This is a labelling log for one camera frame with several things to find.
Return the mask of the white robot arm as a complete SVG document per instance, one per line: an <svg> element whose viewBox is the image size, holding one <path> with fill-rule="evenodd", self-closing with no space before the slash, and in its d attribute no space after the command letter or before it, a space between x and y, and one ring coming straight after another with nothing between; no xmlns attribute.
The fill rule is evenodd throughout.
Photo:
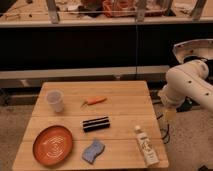
<svg viewBox="0 0 213 171"><path fill-rule="evenodd" d="M206 81L209 67L202 60L192 60L170 68L167 84L158 92L164 106L164 120L169 123L186 97L213 113L213 85Z"/></svg>

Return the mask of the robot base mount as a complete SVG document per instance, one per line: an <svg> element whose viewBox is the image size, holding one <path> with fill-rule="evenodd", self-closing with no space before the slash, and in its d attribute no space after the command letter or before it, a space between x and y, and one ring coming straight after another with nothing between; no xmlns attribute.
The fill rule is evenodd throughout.
<svg viewBox="0 0 213 171"><path fill-rule="evenodd" d="M180 64L183 64L185 59L190 56L213 60L213 39L193 39L180 42L173 46L172 52Z"/></svg>

